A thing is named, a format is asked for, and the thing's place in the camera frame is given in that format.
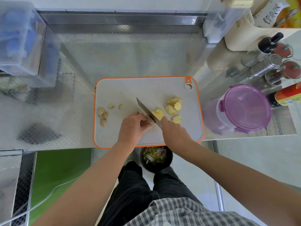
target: cutting board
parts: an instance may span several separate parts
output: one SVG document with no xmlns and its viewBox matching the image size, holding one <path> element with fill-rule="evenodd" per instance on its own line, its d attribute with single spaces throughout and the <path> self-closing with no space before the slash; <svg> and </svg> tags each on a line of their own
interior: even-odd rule
<svg viewBox="0 0 301 226">
<path fill-rule="evenodd" d="M 204 138 L 204 126 L 201 105 L 198 95 L 198 85 L 189 76 L 163 77 L 129 77 L 102 78 L 95 86 L 93 142 L 97 148 L 110 149 L 118 139 L 122 120 L 134 111 L 145 112 L 138 106 L 136 97 L 150 110 L 158 108 L 164 110 L 167 101 L 173 97 L 182 99 L 182 109 L 177 112 L 182 118 L 181 125 L 187 130 L 192 139 L 201 142 Z M 97 108 L 104 107 L 109 112 L 107 125 L 100 126 Z M 164 139 L 162 130 L 153 124 L 141 137 L 137 147 L 162 146 Z"/>
</svg>

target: purple lid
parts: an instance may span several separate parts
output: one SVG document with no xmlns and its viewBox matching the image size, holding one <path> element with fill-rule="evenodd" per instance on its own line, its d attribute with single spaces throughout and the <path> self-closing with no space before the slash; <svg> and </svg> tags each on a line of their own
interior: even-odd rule
<svg viewBox="0 0 301 226">
<path fill-rule="evenodd" d="M 248 85 L 234 85 L 225 93 L 223 110 L 237 132 L 254 132 L 266 128 L 272 116 L 265 95 Z"/>
</svg>

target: black pants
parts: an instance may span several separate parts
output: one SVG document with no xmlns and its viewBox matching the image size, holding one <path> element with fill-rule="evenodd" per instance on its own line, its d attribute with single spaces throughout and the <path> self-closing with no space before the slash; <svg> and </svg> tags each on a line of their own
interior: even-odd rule
<svg viewBox="0 0 301 226">
<path fill-rule="evenodd" d="M 133 161 L 122 167 L 118 181 L 98 226 L 124 225 L 157 199 L 188 197 L 201 204 L 171 167 L 155 174 L 153 191 L 142 177 L 142 168 Z"/>
</svg>

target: right hand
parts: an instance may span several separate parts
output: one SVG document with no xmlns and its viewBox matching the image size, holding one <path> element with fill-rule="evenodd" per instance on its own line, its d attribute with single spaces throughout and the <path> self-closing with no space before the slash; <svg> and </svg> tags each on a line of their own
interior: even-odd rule
<svg viewBox="0 0 301 226">
<path fill-rule="evenodd" d="M 167 117 L 161 119 L 163 138 L 166 146 L 177 155 L 183 155 L 188 145 L 194 143 L 185 128 L 180 124 L 169 121 Z"/>
</svg>

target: hand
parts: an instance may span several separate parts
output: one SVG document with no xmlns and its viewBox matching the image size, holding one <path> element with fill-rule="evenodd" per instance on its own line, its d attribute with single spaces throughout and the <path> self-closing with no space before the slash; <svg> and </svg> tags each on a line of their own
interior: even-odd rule
<svg viewBox="0 0 301 226">
<path fill-rule="evenodd" d="M 152 127 L 149 123 L 145 122 L 140 126 L 140 122 L 146 120 L 147 118 L 144 114 L 139 112 L 133 112 L 124 118 L 121 123 L 117 143 L 130 146 L 133 150 L 143 133 Z"/>
<path fill-rule="evenodd" d="M 182 156 L 189 144 L 194 144 L 185 128 L 180 124 L 169 121 L 167 117 L 161 119 L 163 138 L 166 146 L 179 156 Z"/>
</svg>

